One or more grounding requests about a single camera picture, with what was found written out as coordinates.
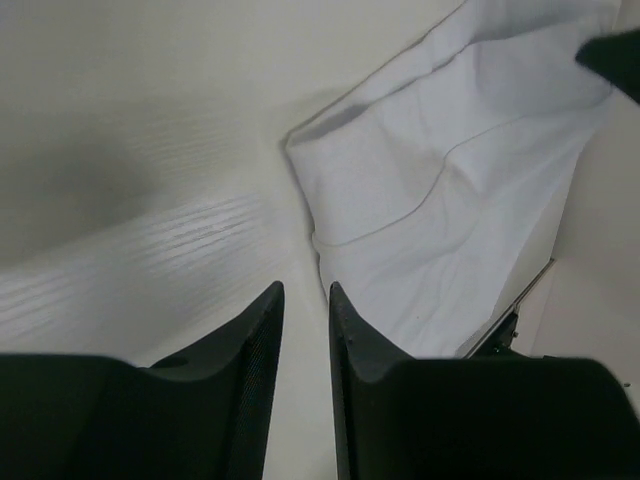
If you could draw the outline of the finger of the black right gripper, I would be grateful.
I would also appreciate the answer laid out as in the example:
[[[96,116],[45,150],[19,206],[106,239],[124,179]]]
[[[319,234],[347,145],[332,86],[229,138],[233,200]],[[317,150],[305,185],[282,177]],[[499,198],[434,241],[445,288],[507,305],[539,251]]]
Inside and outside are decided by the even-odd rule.
[[[583,44],[576,62],[611,83],[632,101],[640,100],[638,29],[596,37]]]

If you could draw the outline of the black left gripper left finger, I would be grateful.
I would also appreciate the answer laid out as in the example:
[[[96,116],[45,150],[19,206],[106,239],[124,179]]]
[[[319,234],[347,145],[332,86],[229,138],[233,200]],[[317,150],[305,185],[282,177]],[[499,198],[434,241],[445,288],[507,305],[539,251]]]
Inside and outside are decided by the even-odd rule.
[[[259,479],[263,475],[285,292],[156,362],[5,354],[5,479]]]

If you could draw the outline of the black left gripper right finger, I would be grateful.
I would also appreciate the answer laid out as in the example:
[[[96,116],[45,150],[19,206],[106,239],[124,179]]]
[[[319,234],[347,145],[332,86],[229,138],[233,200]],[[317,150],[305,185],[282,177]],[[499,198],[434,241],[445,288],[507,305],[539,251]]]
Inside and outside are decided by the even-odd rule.
[[[635,479],[639,421],[589,359],[417,359],[329,297],[342,479]]]

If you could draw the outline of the white skirt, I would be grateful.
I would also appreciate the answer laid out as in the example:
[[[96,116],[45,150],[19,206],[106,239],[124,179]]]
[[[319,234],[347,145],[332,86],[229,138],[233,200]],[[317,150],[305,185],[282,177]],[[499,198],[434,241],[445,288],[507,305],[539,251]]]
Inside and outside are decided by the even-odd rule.
[[[466,1],[294,130],[323,285],[408,353],[457,355],[604,120],[575,55],[619,8]]]

